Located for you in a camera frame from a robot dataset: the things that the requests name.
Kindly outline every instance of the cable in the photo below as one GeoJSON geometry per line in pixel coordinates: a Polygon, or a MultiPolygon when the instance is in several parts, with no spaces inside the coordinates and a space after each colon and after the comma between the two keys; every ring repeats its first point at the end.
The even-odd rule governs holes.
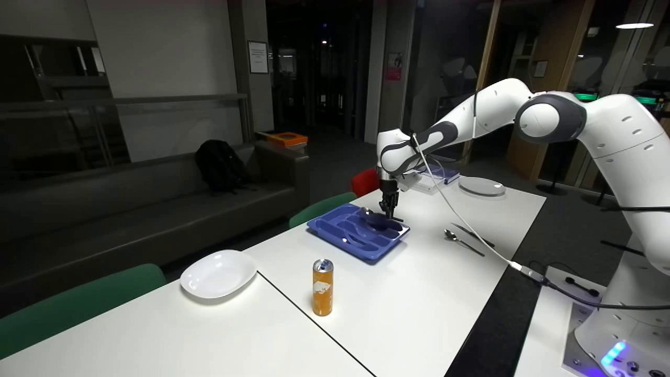
{"type": "MultiPolygon", "coordinates": [[[[437,177],[437,176],[431,172],[431,168],[430,168],[423,150],[420,150],[420,148],[414,148],[414,150],[416,150],[419,158],[423,160],[424,170],[426,170],[434,177],[437,177]]],[[[508,269],[516,271],[516,272],[524,275],[525,278],[537,283],[539,287],[550,287],[550,288],[563,293],[566,297],[570,297],[570,300],[574,300],[574,302],[578,302],[578,304],[585,304],[585,306],[591,306],[591,307],[599,307],[599,310],[640,310],[640,313],[647,313],[647,310],[670,310],[670,306],[624,306],[624,304],[621,304],[621,306],[615,306],[615,304],[599,304],[599,302],[588,302],[588,300],[581,300],[581,297],[566,291],[563,287],[554,285],[553,280],[549,280],[544,275],[536,272],[534,269],[524,266],[524,264],[519,264],[519,262],[513,262],[513,260],[508,260],[506,256],[503,256],[500,251],[496,251],[496,249],[457,211],[457,207],[451,204],[451,198],[448,198],[439,189],[437,189],[437,192],[439,192],[439,196],[443,198],[443,204],[452,209],[452,213],[461,220],[461,223],[462,223],[465,229],[469,229],[469,230],[477,237],[477,240],[480,240],[489,253],[493,253],[499,260],[503,260],[508,269]]]]}

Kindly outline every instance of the white table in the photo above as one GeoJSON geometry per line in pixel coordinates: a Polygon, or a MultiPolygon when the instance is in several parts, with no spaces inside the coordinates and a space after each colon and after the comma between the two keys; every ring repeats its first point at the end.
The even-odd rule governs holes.
{"type": "MultiPolygon", "coordinates": [[[[550,278],[553,283],[563,285],[566,277],[572,277],[581,287],[602,291],[601,285],[595,285],[557,269],[547,269],[547,278],[550,278]]],[[[532,313],[515,377],[580,377],[580,372],[563,365],[572,306],[574,302],[563,293],[543,287],[536,310],[532,313]]]]}
{"type": "Polygon", "coordinates": [[[217,306],[166,285],[0,360],[1,377],[369,375],[261,277],[217,306]]]}
{"type": "MultiPolygon", "coordinates": [[[[505,256],[513,256],[544,198],[522,190],[476,196],[459,186],[445,195],[505,256]]],[[[378,209],[378,192],[355,200],[378,209]]],[[[358,262],[306,232],[283,232],[246,249],[258,269],[309,310],[312,262],[334,262],[334,306],[314,316],[375,375],[443,375],[499,285],[505,264],[443,239],[455,220],[437,192],[402,192],[395,215],[412,229],[377,266],[358,262]]]]}

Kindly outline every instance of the chair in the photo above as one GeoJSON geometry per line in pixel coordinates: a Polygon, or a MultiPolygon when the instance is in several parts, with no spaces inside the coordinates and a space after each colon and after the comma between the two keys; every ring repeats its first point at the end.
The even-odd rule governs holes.
{"type": "Polygon", "coordinates": [[[331,211],[332,207],[338,207],[338,205],[343,205],[343,204],[350,204],[350,200],[353,200],[353,198],[355,198],[353,192],[342,192],[342,195],[334,195],[334,196],[326,196],[326,198],[322,198],[322,200],[315,200],[315,204],[312,204],[309,207],[298,211],[298,213],[289,220],[289,229],[296,229],[296,226],[300,226],[300,223],[303,223],[303,221],[308,221],[308,220],[312,220],[312,217],[315,217],[315,215],[321,215],[321,213],[326,213],[326,211],[331,211]]]}
{"type": "Polygon", "coordinates": [[[0,358],[166,285],[155,264],[108,275],[0,318],[0,358]]]}

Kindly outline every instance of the white bowl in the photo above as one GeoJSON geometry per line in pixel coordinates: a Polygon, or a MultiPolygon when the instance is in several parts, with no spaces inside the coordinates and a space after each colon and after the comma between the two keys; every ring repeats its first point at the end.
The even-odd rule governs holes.
{"type": "Polygon", "coordinates": [[[241,251],[224,249],[191,264],[179,283],[184,291],[201,300],[221,300],[244,288],[256,277],[251,258],[241,251]]]}

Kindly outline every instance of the orange box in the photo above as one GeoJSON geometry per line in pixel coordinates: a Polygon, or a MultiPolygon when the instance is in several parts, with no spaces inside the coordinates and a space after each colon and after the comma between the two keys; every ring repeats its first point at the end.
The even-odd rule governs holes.
{"type": "Polygon", "coordinates": [[[301,148],[308,144],[308,136],[296,132],[266,134],[266,139],[280,148],[301,148]]]}

